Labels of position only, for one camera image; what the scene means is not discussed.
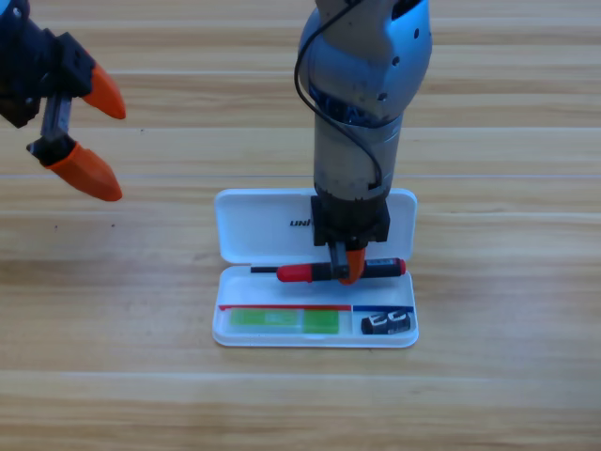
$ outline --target green component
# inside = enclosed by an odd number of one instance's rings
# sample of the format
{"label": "green component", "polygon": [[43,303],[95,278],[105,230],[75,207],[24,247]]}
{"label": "green component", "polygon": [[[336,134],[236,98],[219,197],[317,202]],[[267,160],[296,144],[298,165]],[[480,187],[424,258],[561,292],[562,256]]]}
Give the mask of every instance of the green component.
{"label": "green component", "polygon": [[234,308],[230,317],[233,326],[296,326],[298,323],[297,310]]}
{"label": "green component", "polygon": [[338,334],[339,312],[332,310],[305,310],[303,331],[306,334]]}

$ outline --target red stripe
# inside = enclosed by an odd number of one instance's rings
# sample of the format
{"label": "red stripe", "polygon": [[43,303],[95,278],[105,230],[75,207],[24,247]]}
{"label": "red stripe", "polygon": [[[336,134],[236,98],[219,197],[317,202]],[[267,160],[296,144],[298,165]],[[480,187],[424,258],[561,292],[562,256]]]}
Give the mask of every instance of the red stripe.
{"label": "red stripe", "polygon": [[257,309],[286,309],[286,310],[334,310],[336,312],[350,312],[350,305],[220,305],[221,311],[230,308],[257,308]]}

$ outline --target small black part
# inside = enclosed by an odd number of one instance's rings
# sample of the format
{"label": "small black part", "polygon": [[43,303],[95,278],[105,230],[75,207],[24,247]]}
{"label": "small black part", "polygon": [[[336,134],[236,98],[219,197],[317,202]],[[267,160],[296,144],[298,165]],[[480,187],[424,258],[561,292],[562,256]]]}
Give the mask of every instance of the small black part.
{"label": "small black part", "polygon": [[27,146],[27,150],[36,157],[42,166],[48,167],[67,158],[75,148],[75,141],[67,134],[54,140],[40,138]]}
{"label": "small black part", "polygon": [[411,318],[405,309],[388,314],[377,314],[362,319],[361,328],[365,335],[402,334],[411,329]]}
{"label": "small black part", "polygon": [[251,273],[252,274],[269,274],[269,273],[277,273],[278,272],[278,268],[274,267],[251,267]]}
{"label": "small black part", "polygon": [[382,260],[365,260],[363,279],[377,279],[383,277],[400,277],[402,274],[401,260],[389,258]]}
{"label": "small black part", "polygon": [[372,315],[362,319],[361,330],[365,335],[388,334],[388,317],[384,314]]}
{"label": "small black part", "polygon": [[12,96],[9,97],[8,95],[6,98],[0,97],[0,116],[17,129],[20,129],[38,115],[40,102],[41,98],[30,98],[30,100],[27,100]]}
{"label": "small black part", "polygon": [[75,38],[65,33],[56,38],[60,46],[60,80],[62,90],[72,97],[84,97],[92,92],[92,70],[96,61]]}
{"label": "small black part", "polygon": [[411,318],[406,311],[388,314],[388,334],[402,334],[411,329]]}
{"label": "small black part", "polygon": [[403,17],[406,13],[419,5],[422,0],[399,0],[393,7],[393,21]]}

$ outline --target orange fingertip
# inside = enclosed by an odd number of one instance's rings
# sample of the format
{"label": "orange fingertip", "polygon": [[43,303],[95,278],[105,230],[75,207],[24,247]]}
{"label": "orange fingertip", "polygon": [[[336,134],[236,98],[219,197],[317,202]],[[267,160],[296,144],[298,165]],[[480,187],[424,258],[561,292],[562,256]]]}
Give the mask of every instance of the orange fingertip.
{"label": "orange fingertip", "polygon": [[125,102],[121,97],[119,86],[98,63],[92,70],[92,92],[84,97],[84,101],[107,116],[125,119]]}
{"label": "orange fingertip", "polygon": [[348,279],[341,279],[342,285],[353,285],[363,274],[365,269],[365,248],[359,251],[347,251]]}
{"label": "orange fingertip", "polygon": [[106,202],[116,202],[123,197],[121,187],[111,166],[79,143],[66,159],[48,166],[76,190]]}

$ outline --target black cable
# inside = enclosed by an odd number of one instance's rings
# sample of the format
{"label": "black cable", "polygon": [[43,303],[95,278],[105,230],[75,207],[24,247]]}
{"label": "black cable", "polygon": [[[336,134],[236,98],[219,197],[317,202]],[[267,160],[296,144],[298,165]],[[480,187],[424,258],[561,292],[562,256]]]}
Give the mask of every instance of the black cable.
{"label": "black cable", "polygon": [[339,20],[341,20],[343,17],[345,17],[352,9],[356,8],[362,2],[363,2],[363,0],[355,0],[352,3],[349,3],[349,5],[347,7],[345,7],[344,9],[342,9],[338,14],[336,14],[334,17],[332,17],[329,21],[327,21],[326,23],[324,23],[323,25],[321,25],[315,31],[315,33],[313,33],[309,37],[309,39],[304,43],[304,45],[302,46],[302,48],[299,51],[299,56],[297,58],[297,63],[295,65],[295,67],[294,67],[294,86],[297,89],[297,93],[299,94],[300,99],[302,101],[304,101],[304,103],[316,115],[318,115],[319,117],[321,117],[321,119],[325,120],[328,124],[330,124],[332,127],[334,127],[334,129],[336,129],[338,132],[340,132],[341,134],[343,134],[344,136],[346,136],[348,139],[350,139],[355,145],[357,145],[370,158],[370,160],[374,164],[374,168],[376,169],[376,183],[374,185],[370,186],[370,189],[376,189],[376,188],[382,186],[382,168],[379,165],[379,162],[378,162],[378,159],[376,158],[376,156],[369,149],[369,147],[365,143],[362,142],[361,139],[359,139],[353,133],[351,133],[351,132],[343,129],[342,127],[340,127],[330,117],[328,117],[323,112],[321,112],[317,107],[315,107],[311,103],[311,101],[309,101],[309,99],[302,92],[302,89],[301,89],[301,78],[300,78],[302,59],[304,58],[305,54],[309,50],[309,47],[311,47],[311,44],[313,43],[313,41],[319,35],[321,35],[322,33],[324,33],[328,28],[330,28],[332,25],[334,25]]}

